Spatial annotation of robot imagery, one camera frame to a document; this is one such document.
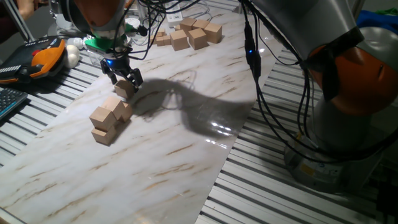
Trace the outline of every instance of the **wooden block pile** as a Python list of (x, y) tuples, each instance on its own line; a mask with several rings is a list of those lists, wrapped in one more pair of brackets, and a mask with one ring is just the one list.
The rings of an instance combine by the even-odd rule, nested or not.
[(120, 122), (125, 123), (131, 116), (132, 108), (128, 103), (112, 96), (106, 99), (90, 116), (94, 125), (91, 133), (95, 141), (110, 145), (117, 134), (115, 125)]
[(154, 39), (154, 44), (157, 44), (158, 47), (171, 45), (170, 36), (166, 35), (166, 30), (164, 28), (160, 28), (157, 31), (156, 37), (152, 35), (150, 37), (150, 41)]
[(193, 49), (198, 50), (207, 47), (207, 42), (218, 44), (223, 36), (223, 26), (204, 21), (201, 19), (184, 18), (179, 25), (175, 27), (175, 32), (170, 34), (171, 43), (174, 50), (182, 50), (189, 47), (185, 38), (189, 38), (189, 43)]

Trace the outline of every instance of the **wooden cube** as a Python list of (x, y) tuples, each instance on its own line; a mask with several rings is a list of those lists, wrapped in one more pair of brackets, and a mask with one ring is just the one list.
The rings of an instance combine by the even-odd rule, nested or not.
[(209, 23), (205, 28), (205, 33), (207, 35), (207, 41), (218, 44), (223, 37), (223, 26)]
[(165, 46), (166, 46), (166, 45), (171, 45), (171, 44), (172, 44), (172, 40), (171, 40), (171, 38), (170, 38), (169, 35), (163, 36), (163, 42), (164, 42), (164, 45), (165, 45)]
[(156, 38), (155, 35), (151, 35), (149, 41), (152, 43), (152, 40), (154, 40), (153, 44), (156, 44)]
[(159, 28), (159, 30), (157, 31), (157, 33), (160, 34), (160, 35), (163, 37), (164, 35), (166, 35), (166, 29), (164, 29), (164, 28)]
[(181, 30), (184, 30), (185, 34), (188, 35), (188, 32), (192, 30), (192, 25), (196, 22), (196, 19), (192, 19), (189, 17), (184, 18), (180, 22), (180, 28)]
[(90, 120), (96, 129), (109, 131), (116, 123), (116, 117), (111, 110), (97, 107), (90, 116)]
[(114, 85), (114, 90), (118, 96), (130, 99), (134, 96), (134, 87), (126, 80), (120, 80)]
[(205, 29), (210, 21), (204, 21), (203, 19), (198, 19), (193, 25), (192, 29)]
[(207, 47), (207, 36), (202, 29), (191, 30), (188, 33), (189, 43), (194, 50)]
[(128, 103), (123, 103), (123, 105), (124, 105), (124, 112), (119, 121), (126, 122), (130, 120), (132, 116), (132, 108)]
[(189, 48), (187, 35), (185, 34), (184, 30), (172, 32), (170, 34), (170, 39), (175, 51)]
[(163, 37), (156, 37), (156, 44), (158, 47), (164, 46)]
[(104, 145), (110, 145), (113, 142), (114, 137), (116, 136), (116, 130), (114, 126), (112, 126), (108, 131), (102, 131), (94, 128), (91, 131), (96, 142), (99, 142)]
[(116, 119), (119, 119), (124, 111), (123, 101), (113, 96), (108, 97), (101, 107), (112, 111)]

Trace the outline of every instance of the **striped metal floor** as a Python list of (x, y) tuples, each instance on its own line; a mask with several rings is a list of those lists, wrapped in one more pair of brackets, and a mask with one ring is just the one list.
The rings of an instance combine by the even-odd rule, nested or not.
[(74, 69), (65, 68), (54, 77), (34, 80), (29, 85), (10, 85), (29, 96), (0, 121), (0, 167), (30, 143), (101, 74), (100, 68), (93, 66), (87, 54), (82, 52), (80, 63)]
[[(287, 50), (279, 58), (294, 62)], [(296, 114), (303, 83), (299, 66), (277, 62), (262, 88), (271, 110), (292, 133), (298, 131)], [(321, 96), (316, 88), (315, 104)], [(283, 153), (284, 144), (255, 103), (196, 224), (395, 222), (376, 211), (377, 188), (368, 184), (355, 195), (316, 192), (294, 181), (285, 168)]]

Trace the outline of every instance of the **black cable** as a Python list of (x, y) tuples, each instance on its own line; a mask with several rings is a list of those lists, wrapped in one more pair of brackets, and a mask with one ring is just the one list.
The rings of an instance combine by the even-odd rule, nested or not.
[(271, 52), (272, 56), (274, 56), (274, 58), (275, 58), (279, 63), (281, 63), (282, 65), (293, 66), (293, 65), (298, 65), (298, 64), (300, 63), (300, 62), (295, 62), (295, 63), (293, 63), (293, 64), (287, 64), (287, 63), (285, 63), (285, 62), (282, 62), (281, 60), (279, 60), (278, 57), (276, 57), (276, 55), (273, 53), (273, 51), (272, 51), (271, 48), (268, 46), (268, 44), (266, 44), (266, 43), (264, 42), (264, 40), (263, 40), (262, 37), (261, 37), (260, 31), (259, 31), (259, 37), (260, 37), (260, 39), (261, 39), (261, 42), (268, 48), (269, 52)]
[[(166, 18), (166, 16), (162, 16), (162, 20), (161, 20), (160, 24), (163, 23), (163, 21), (165, 20), (165, 18)], [(156, 37), (156, 35), (157, 35), (157, 33), (158, 33), (159, 29), (160, 29), (160, 24), (159, 24), (159, 26), (156, 28), (154, 37)], [(152, 23), (150, 22), (150, 17), (149, 17), (149, 30), (151, 30), (151, 29), (152, 29)], [(144, 59), (147, 57), (148, 51), (149, 51), (149, 49), (152, 47), (152, 44), (154, 43), (154, 41), (155, 41), (155, 39), (153, 39), (152, 42), (151, 42), (150, 39), (149, 39), (149, 40), (148, 40), (148, 44), (147, 44), (147, 48), (146, 48), (145, 50), (140, 50), (140, 51), (137, 51), (137, 52), (130, 52), (130, 54), (138, 54), (138, 53), (144, 53), (144, 52), (145, 52), (145, 55), (144, 55), (142, 58), (133, 57), (133, 56), (129, 56), (129, 57), (130, 57), (131, 59), (134, 59), (134, 60), (144, 60)]]
[(300, 116), (301, 116), (301, 110), (302, 110), (302, 107), (303, 107), (303, 102), (304, 102), (306, 93), (307, 93), (307, 82), (304, 80), (303, 94), (301, 96), (300, 103), (298, 104), (298, 111), (297, 111), (297, 127), (298, 127), (298, 130), (300, 131), (300, 133), (302, 135), (304, 135), (304, 132), (303, 132), (303, 129), (301, 127), (301, 121), (300, 121), (301, 118), (300, 118)]
[[(246, 19), (246, 26), (247, 26), (248, 23), (249, 23), (249, 22), (248, 22), (248, 18), (247, 18), (247, 12), (246, 12), (246, 10), (245, 10), (244, 7), (243, 7), (243, 9), (244, 9), (244, 14), (245, 14), (245, 19)], [(246, 33), (246, 29), (247, 29), (247, 27), (245, 27), (245, 37), (246, 37), (245, 42), (248, 40), (248, 37), (247, 37), (247, 35), (246, 35), (246, 34), (247, 34), (247, 33)], [(261, 102), (263, 102), (264, 106), (266, 107), (268, 113), (271, 115), (272, 119), (278, 124), (278, 126), (279, 126), (282, 130), (285, 131), (284, 127), (279, 123), (279, 121), (278, 121), (278, 120), (275, 118), (275, 116), (272, 114), (272, 111), (269, 109), (269, 107), (268, 107), (268, 105), (267, 105), (267, 103), (266, 103), (266, 101), (265, 101), (265, 99), (264, 99), (264, 96), (262, 95), (261, 88), (260, 88), (260, 86), (259, 86), (259, 84), (258, 84), (258, 74), (256, 74), (256, 73), (255, 73), (255, 70), (253, 69), (253, 68), (256, 67), (256, 65), (255, 65), (256, 62), (255, 62), (254, 60), (250, 60), (250, 59), (252, 59), (252, 57), (250, 57), (250, 55), (248, 54), (247, 49), (246, 49), (246, 58), (248, 59), (248, 64), (249, 64), (250, 67), (251, 67), (251, 70), (252, 70), (252, 73), (253, 73), (253, 77), (254, 77), (254, 81), (256, 82), (257, 100), (258, 100), (258, 102), (259, 102), (259, 108), (260, 108), (260, 111), (262, 112), (262, 116), (263, 116), (264, 120), (267, 121), (268, 125), (270, 126), (270, 128), (271, 128), (271, 130), (274, 132), (274, 134), (275, 134), (284, 144), (286, 144), (287, 147), (289, 147), (291, 150), (293, 150), (293, 151), (296, 152), (297, 154), (301, 155), (302, 157), (304, 157), (304, 158), (306, 158), (306, 159), (308, 159), (308, 160), (310, 160), (310, 161), (313, 161), (313, 162), (323, 162), (323, 163), (340, 163), (340, 162), (346, 162), (346, 161), (358, 161), (358, 160), (366, 159), (366, 158), (368, 158), (369, 156), (372, 156), (372, 155), (374, 155), (374, 154), (376, 154), (376, 153), (378, 153), (378, 152), (381, 152), (382, 150), (387, 149), (388, 146), (390, 146), (390, 145), (391, 145), (393, 142), (395, 142), (395, 140), (398, 138), (398, 128), (397, 128), (389, 137), (385, 138), (383, 141), (381, 141), (381, 142), (379, 142), (379, 143), (373, 145), (372, 147), (369, 147), (369, 148), (367, 148), (367, 149), (363, 149), (363, 150), (361, 150), (361, 151), (356, 151), (356, 152), (349, 152), (349, 153), (340, 154), (339, 152), (333, 152), (333, 153), (331, 153), (331, 152), (321, 151), (320, 149), (319, 149), (319, 150), (314, 150), (314, 149), (312, 149), (312, 148), (309, 148), (309, 150), (311, 150), (311, 151), (313, 151), (313, 152), (317, 152), (317, 153), (320, 153), (320, 154), (324, 154), (324, 155), (326, 155), (326, 156), (328, 156), (328, 157), (330, 157), (330, 158), (336, 160), (336, 161), (331, 161), (331, 162), (316, 160), (316, 159), (313, 159), (313, 158), (311, 158), (311, 157), (308, 157), (308, 156), (302, 154), (301, 152), (298, 152), (296, 149), (294, 149), (292, 146), (290, 146), (286, 140), (284, 140), (283, 138), (281, 138), (281, 136), (279, 135), (279, 133), (274, 129), (274, 127), (270, 124), (270, 122), (269, 122), (268, 119), (266, 118), (266, 116), (265, 116), (265, 114), (264, 114), (264, 111), (262, 110)], [(305, 76), (305, 83), (307, 84), (307, 87), (306, 87), (304, 90), (305, 90), (306, 93), (307, 93), (307, 106), (309, 106), (310, 88), (308, 87), (308, 85), (309, 85), (309, 76), (308, 76), (308, 74)], [(299, 141), (298, 139), (295, 139), (295, 138), (292, 138), (292, 139), (294, 139), (297, 143), (303, 145), (304, 147), (306, 146), (305, 144), (303, 144), (303, 143), (302, 143), (301, 141)]]
[(311, 86), (310, 86), (310, 78), (309, 78), (309, 71), (307, 70), (304, 72), (304, 82), (307, 85), (307, 89), (303, 91), (303, 93), (307, 92), (307, 101), (306, 105), (304, 108), (304, 133), (306, 137), (310, 139), (310, 135), (308, 133), (308, 128), (307, 128), (307, 117), (308, 117), (308, 107), (310, 106), (310, 98), (311, 98)]
[(182, 11), (188, 9), (189, 7), (193, 6), (194, 4), (196, 4), (196, 3), (200, 2), (200, 1), (201, 0), (196, 0), (196, 1), (193, 1), (190, 4), (180, 8), (179, 10), (167, 12), (167, 10), (172, 9), (173, 7), (175, 7), (176, 5), (178, 5), (178, 4), (180, 4), (181, 2), (184, 2), (184, 1), (179, 0), (176, 3), (174, 3), (173, 5), (171, 5), (170, 7), (166, 8), (166, 7), (164, 7), (164, 4), (172, 2), (172, 1), (161, 1), (161, 2), (156, 1), (156, 2), (154, 2), (154, 1), (149, 1), (149, 0), (139, 0), (141, 5), (145, 4), (147, 7), (153, 9), (154, 11), (157, 11), (157, 12), (160, 12), (160, 13), (164, 13), (164, 14), (174, 14), (174, 13), (177, 13), (177, 12), (182, 12)]
[(116, 51), (116, 41), (117, 41), (118, 34), (119, 34), (119, 28), (120, 28), (121, 24), (124, 22), (124, 18), (126, 17), (127, 13), (129, 12), (131, 6), (134, 4), (134, 1), (135, 0), (132, 0), (130, 2), (129, 6), (127, 7), (127, 9), (124, 10), (124, 13), (123, 13), (122, 17), (120, 18), (120, 20), (118, 22), (118, 25), (116, 26), (116, 30), (115, 30), (115, 33), (114, 33), (114, 39), (113, 39), (113, 57), (115, 57), (116, 59), (118, 59), (118, 56), (116, 56), (116, 53), (122, 53), (123, 54), (123, 52), (117, 52)]

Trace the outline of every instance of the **white marble table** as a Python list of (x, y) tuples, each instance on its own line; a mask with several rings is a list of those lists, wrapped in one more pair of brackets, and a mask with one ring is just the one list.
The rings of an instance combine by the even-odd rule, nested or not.
[[(94, 141), (88, 119), (116, 95), (102, 75), (0, 169), (0, 207), (27, 223), (194, 223), (256, 98), (243, 15), (212, 14), (221, 43), (155, 46), (131, 62), (144, 84), (110, 147)], [(275, 59), (262, 56), (265, 77)]]

